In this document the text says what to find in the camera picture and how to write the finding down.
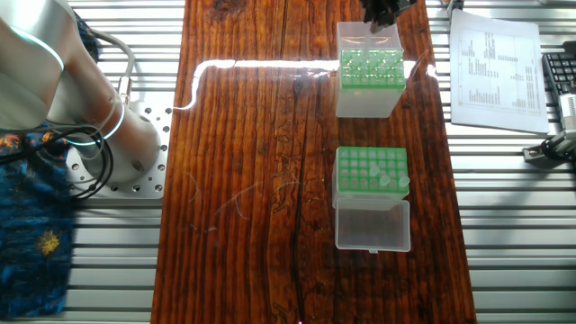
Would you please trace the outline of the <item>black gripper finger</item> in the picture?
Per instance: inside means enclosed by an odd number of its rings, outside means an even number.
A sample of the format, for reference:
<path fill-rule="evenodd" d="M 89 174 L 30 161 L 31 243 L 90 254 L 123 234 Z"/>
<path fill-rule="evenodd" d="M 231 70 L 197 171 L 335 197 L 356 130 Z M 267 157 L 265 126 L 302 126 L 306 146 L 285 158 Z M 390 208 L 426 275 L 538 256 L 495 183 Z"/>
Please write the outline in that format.
<path fill-rule="evenodd" d="M 394 21 L 406 10 L 410 9 L 417 0 L 390 0 L 389 11 Z"/>
<path fill-rule="evenodd" d="M 363 0 L 364 22 L 370 23 L 372 30 L 380 30 L 389 25 L 388 5 L 384 0 Z"/>

